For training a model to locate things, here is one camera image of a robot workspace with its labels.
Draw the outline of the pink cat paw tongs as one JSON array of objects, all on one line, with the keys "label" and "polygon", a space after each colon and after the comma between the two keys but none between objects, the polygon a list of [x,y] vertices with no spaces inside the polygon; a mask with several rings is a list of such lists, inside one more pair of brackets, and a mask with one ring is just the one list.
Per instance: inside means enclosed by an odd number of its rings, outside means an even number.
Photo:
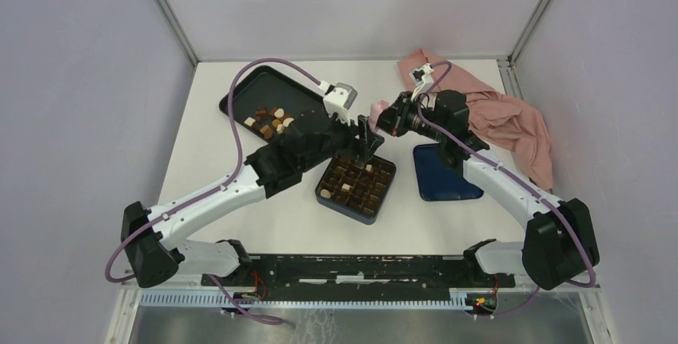
[{"label": "pink cat paw tongs", "polygon": [[373,103],[370,106],[368,124],[372,132],[377,133],[377,121],[380,115],[390,107],[389,103],[384,100]]}]

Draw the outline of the blue chocolate box with insert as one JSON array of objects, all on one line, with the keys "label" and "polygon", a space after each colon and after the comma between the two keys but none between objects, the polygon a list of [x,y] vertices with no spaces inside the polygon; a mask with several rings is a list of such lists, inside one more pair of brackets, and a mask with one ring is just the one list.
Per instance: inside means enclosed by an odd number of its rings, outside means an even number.
[{"label": "blue chocolate box with insert", "polygon": [[[367,172],[366,165],[373,171]],[[315,188],[317,202],[355,221],[372,225],[377,220],[387,193],[397,173],[397,166],[384,158],[374,155],[364,166],[355,165],[352,160],[337,156],[325,169]],[[341,191],[343,184],[350,184],[349,193]],[[327,189],[330,199],[320,196]]]}]

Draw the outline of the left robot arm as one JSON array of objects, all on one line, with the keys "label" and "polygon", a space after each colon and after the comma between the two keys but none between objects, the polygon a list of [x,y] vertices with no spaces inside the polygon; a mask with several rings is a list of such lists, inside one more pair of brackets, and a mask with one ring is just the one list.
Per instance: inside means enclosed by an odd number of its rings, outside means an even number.
[{"label": "left robot arm", "polygon": [[122,249],[130,278],[141,288],[159,286],[178,274],[214,275],[232,286],[245,284],[251,260],[235,239],[199,242],[190,236],[242,207],[299,184],[304,173],[343,156],[367,162],[383,144],[366,116],[341,123],[324,114],[304,114],[216,182],[166,204],[128,205],[123,213]]}]

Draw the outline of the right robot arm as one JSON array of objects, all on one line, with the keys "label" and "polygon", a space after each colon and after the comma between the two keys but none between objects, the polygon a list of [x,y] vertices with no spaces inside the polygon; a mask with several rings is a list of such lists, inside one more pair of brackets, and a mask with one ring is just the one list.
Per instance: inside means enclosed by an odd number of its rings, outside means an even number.
[{"label": "right robot arm", "polygon": [[519,242],[488,240],[470,248],[463,279],[483,286],[494,274],[526,275],[543,290],[564,283],[591,288],[600,261],[589,208],[565,201],[506,166],[469,126],[466,98],[454,90],[439,94],[404,91],[392,104],[374,106],[370,125],[393,137],[408,132],[438,143],[442,159],[463,179],[501,205],[519,224]]}]

